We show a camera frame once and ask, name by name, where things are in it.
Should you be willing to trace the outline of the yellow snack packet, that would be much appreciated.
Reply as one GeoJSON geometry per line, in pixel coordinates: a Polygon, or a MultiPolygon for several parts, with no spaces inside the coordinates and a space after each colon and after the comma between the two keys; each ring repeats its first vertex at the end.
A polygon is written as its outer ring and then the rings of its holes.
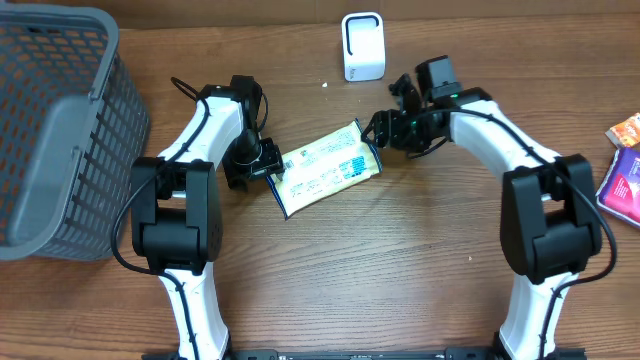
{"type": "Polygon", "coordinates": [[[378,151],[361,140],[358,120],[282,156],[284,173],[267,183],[284,217],[364,182],[383,170],[378,151]]]}

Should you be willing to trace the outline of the orange Kleenex tissue pack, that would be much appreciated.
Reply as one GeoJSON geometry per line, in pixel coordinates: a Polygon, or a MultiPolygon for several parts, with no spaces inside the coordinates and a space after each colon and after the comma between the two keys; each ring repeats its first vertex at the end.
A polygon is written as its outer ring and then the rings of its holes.
{"type": "Polygon", "coordinates": [[[640,143],[640,114],[635,113],[626,120],[609,128],[605,136],[617,148],[632,148],[640,143]]]}

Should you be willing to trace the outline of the purple red pad pack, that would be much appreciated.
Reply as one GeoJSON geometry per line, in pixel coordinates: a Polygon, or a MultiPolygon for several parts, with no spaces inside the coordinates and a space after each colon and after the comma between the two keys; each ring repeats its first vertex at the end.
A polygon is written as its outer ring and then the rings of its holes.
{"type": "Polygon", "coordinates": [[[639,152],[618,149],[597,193],[597,204],[609,214],[639,227],[639,152]]]}

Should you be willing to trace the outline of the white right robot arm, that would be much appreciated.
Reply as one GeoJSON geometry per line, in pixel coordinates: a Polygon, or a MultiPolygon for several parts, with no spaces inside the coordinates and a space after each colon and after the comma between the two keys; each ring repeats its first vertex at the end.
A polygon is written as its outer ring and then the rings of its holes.
{"type": "Polygon", "coordinates": [[[564,298],[602,247],[589,162],[562,156],[506,118],[482,88],[464,88],[448,56],[419,64],[389,91],[397,108],[376,112],[361,139],[426,156],[447,142],[466,149],[502,186],[499,238],[514,272],[507,317],[486,359],[583,359],[554,337],[564,298]]]}

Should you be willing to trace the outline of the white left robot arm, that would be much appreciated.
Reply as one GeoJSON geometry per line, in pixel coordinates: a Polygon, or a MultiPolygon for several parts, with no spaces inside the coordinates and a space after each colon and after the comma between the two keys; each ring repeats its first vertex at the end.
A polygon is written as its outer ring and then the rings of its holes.
{"type": "Polygon", "coordinates": [[[253,77],[201,90],[172,82],[196,110],[171,146],[132,165],[132,246],[167,291],[180,337],[173,358],[228,359],[213,270],[223,235],[216,171],[224,170],[230,189],[245,191],[251,181],[281,176],[284,162],[260,134],[268,104],[253,77]]]}

